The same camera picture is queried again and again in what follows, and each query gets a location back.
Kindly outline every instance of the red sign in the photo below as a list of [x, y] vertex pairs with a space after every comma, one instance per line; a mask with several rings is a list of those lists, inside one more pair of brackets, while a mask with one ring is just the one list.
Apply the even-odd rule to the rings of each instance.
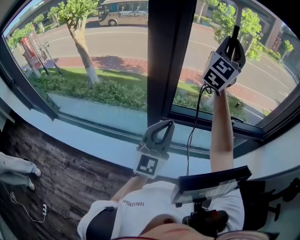
[[47, 55], [45, 54], [44, 51], [41, 49], [41, 44], [38, 39], [37, 32], [33, 30], [29, 35], [28, 35], [29, 41], [33, 46], [34, 52], [39, 56], [40, 60], [42, 62], [45, 62], [47, 60]]
[[38, 57], [36, 56], [32, 45], [30, 44], [28, 37], [25, 36], [22, 40], [21, 40], [21, 44], [25, 50], [24, 52], [24, 56], [25, 58], [30, 61], [31, 65], [38, 70], [39, 67], [41, 66], [40, 61], [38, 60]]

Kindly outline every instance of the tree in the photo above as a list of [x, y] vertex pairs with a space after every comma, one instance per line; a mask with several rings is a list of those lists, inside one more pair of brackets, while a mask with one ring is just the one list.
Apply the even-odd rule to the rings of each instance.
[[235, 23], [235, 9], [233, 6], [227, 6], [226, 3], [220, 3], [218, 11], [213, 11], [213, 19], [220, 25], [215, 29], [214, 39], [220, 44], [225, 37], [230, 36], [233, 32]]
[[247, 8], [242, 12], [242, 20], [240, 25], [240, 33], [239, 33], [239, 40], [242, 42], [243, 38], [250, 39], [248, 40], [248, 47], [245, 50], [245, 54], [247, 55], [248, 51], [251, 51], [252, 45], [254, 41], [257, 42], [258, 38], [260, 37], [259, 33], [262, 30], [261, 25], [259, 24], [260, 19], [257, 13], [253, 12], [251, 9]]
[[197, 18], [197, 23], [200, 23], [201, 20], [201, 15], [202, 15], [202, 11], [205, 5], [213, 5], [213, 6], [217, 6], [219, 4], [218, 0], [197, 0], [199, 2], [200, 5], [200, 10], [198, 13], [198, 18]]
[[31, 22], [26, 24], [25, 27], [22, 28], [21, 30], [16, 29], [13, 32], [12, 37], [8, 40], [8, 46], [15, 48], [17, 46], [17, 44], [19, 44], [21, 42], [23, 37], [25, 37], [27, 34], [32, 32], [33, 30], [34, 30], [34, 27], [32, 26]]
[[60, 22], [57, 20], [57, 12], [58, 12], [58, 7], [51, 7], [51, 8], [50, 8], [50, 11], [49, 11], [49, 13], [48, 13], [48, 15], [47, 15], [47, 18], [48, 18], [49, 20], [51, 20], [51, 18], [54, 17], [54, 19], [55, 19], [57, 25], [60, 26]]
[[42, 21], [44, 20], [44, 15], [40, 14], [38, 15], [34, 20], [33, 23], [38, 25], [38, 28], [42, 31], [45, 32], [44, 26]]
[[251, 47], [248, 48], [248, 51], [245, 53], [245, 55], [250, 60], [256, 59], [257, 61], [260, 61], [263, 47], [258, 43], [257, 38], [252, 38], [252, 40]]
[[[14, 48], [18, 48], [20, 53], [23, 54], [23, 49], [21, 48], [20, 46], [20, 42], [21, 40], [27, 35], [29, 34], [30, 32], [32, 32], [34, 30], [34, 27], [32, 26], [32, 23], [28, 23], [24, 26], [24, 28], [22, 29], [16, 29], [13, 34], [12, 34], [12, 37], [8, 40], [7, 44], [9, 46], [10, 49], [14, 49]], [[37, 77], [40, 77], [41, 74], [39, 73], [39, 71], [37, 71], [35, 69], [34, 66], [32, 66], [31, 62], [29, 59], [27, 59], [25, 57], [26, 61], [28, 62], [28, 65], [30, 66], [32, 72], [34, 75], [36, 75]]]
[[[213, 18], [220, 25], [215, 30], [214, 39], [220, 44], [226, 36], [230, 36], [235, 24], [235, 8], [227, 6], [225, 3], [220, 3], [218, 11], [213, 12]], [[256, 58], [260, 60], [261, 51], [263, 48], [258, 44], [260, 39], [261, 25], [259, 24], [259, 17], [257, 13], [251, 9], [246, 8], [242, 12], [242, 19], [240, 23], [239, 40], [244, 39], [247, 43], [247, 48], [244, 49], [245, 55], [251, 60]]]
[[287, 33], [291, 31], [291, 29], [285, 23], [283, 23], [283, 25], [281, 26], [281, 30]]
[[285, 47], [284, 47], [284, 52], [282, 54], [281, 59], [279, 59], [278, 63], [281, 63], [282, 59], [285, 57], [285, 55], [289, 52], [291, 52], [294, 49], [294, 46], [290, 44], [289, 40], [285, 41]]
[[67, 0], [67, 4], [60, 2], [57, 9], [58, 21], [66, 22], [70, 35], [82, 58], [83, 65], [89, 77], [89, 85], [99, 82], [99, 78], [90, 60], [85, 43], [85, 23], [87, 16], [97, 7], [98, 0]]

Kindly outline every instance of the window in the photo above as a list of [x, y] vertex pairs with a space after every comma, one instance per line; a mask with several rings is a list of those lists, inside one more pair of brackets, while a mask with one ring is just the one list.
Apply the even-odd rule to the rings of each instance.
[[132, 10], [133, 11], [147, 11], [148, 3], [147, 2], [132, 2]]
[[113, 13], [113, 12], [117, 12], [117, 4], [116, 3], [112, 3], [112, 4], [106, 4], [105, 5], [105, 12], [106, 13]]
[[[42, 8], [56, 6], [57, 2], [48, 1]], [[147, 128], [148, 17], [119, 17], [118, 6], [130, 10], [129, 2], [101, 5], [99, 14], [103, 9], [110, 14], [103, 14], [100, 24], [91, 16], [85, 26], [82, 21], [72, 26], [84, 31], [71, 29], [70, 34], [66, 25], [44, 26], [45, 33], [37, 34], [31, 21], [38, 13], [29, 4], [3, 37], [22, 70], [22, 81], [42, 97], [53, 116], [140, 137]], [[116, 25], [113, 30], [100, 27]]]
[[[31, 32], [30, 21], [37, 14], [28, 5], [3, 29], [0, 61], [28, 105], [37, 106], [51, 119], [64, 117], [135, 139], [147, 126], [173, 119], [177, 123], [173, 147], [184, 151], [195, 123], [206, 60], [219, 46], [218, 40], [233, 30], [221, 19], [233, 23], [236, 11], [223, 2], [214, 6], [218, 10], [213, 16], [203, 12], [206, 18], [198, 24], [196, 2], [151, 1], [148, 25], [148, 1], [100, 1], [99, 18], [87, 19], [80, 38], [66, 26], [60, 31], [58, 26], [44, 26], [45, 33], [37, 35]], [[48, 12], [52, 4], [44, 3], [41, 11]], [[244, 11], [255, 20], [257, 34], [255, 38], [253, 32], [239, 35], [248, 58], [237, 82], [228, 89], [234, 146], [239, 148], [235, 156], [292, 127], [300, 112], [299, 41], [267, 8], [253, 2], [248, 7], [251, 11]], [[220, 19], [221, 13], [227, 17]], [[16, 31], [27, 35], [17, 38]], [[192, 142], [195, 152], [206, 155], [212, 103], [212, 95], [205, 93], [196, 125], [199, 139]]]
[[[243, 18], [252, 17], [252, 28], [249, 29], [244, 22], [239, 33], [247, 62], [237, 82], [227, 89], [228, 104], [233, 117], [255, 126], [296, 88], [300, 71], [300, 41], [278, 17], [271, 18], [273, 13], [270, 10], [255, 5], [251, 9], [244, 8], [243, 12]], [[234, 3], [225, 1], [219, 4], [212, 19], [197, 23], [197, 18], [194, 18], [174, 105], [196, 108], [206, 61], [224, 37], [231, 35], [235, 14]], [[272, 19], [268, 23], [269, 30], [265, 26], [265, 16]], [[261, 41], [262, 36], [267, 39], [266, 42]], [[205, 92], [200, 110], [212, 113], [212, 109], [213, 95]]]
[[121, 2], [118, 3], [118, 11], [130, 11], [130, 2]]
[[101, 15], [104, 13], [104, 11], [105, 11], [104, 6], [100, 6], [100, 7], [98, 8], [98, 15], [101, 16]]

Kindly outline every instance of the white bus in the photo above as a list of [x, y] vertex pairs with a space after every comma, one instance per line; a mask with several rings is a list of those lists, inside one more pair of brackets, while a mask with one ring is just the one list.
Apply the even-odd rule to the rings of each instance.
[[105, 0], [98, 8], [101, 26], [148, 24], [148, 0]]

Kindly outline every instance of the foot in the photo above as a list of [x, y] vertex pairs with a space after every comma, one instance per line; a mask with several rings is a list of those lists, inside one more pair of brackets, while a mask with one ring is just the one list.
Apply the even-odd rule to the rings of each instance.
[[39, 170], [38, 168], [33, 169], [32, 173], [34, 173], [37, 177], [41, 176], [41, 170]]
[[36, 189], [36, 187], [34, 186], [34, 184], [32, 182], [30, 182], [29, 184], [29, 188], [34, 191]]

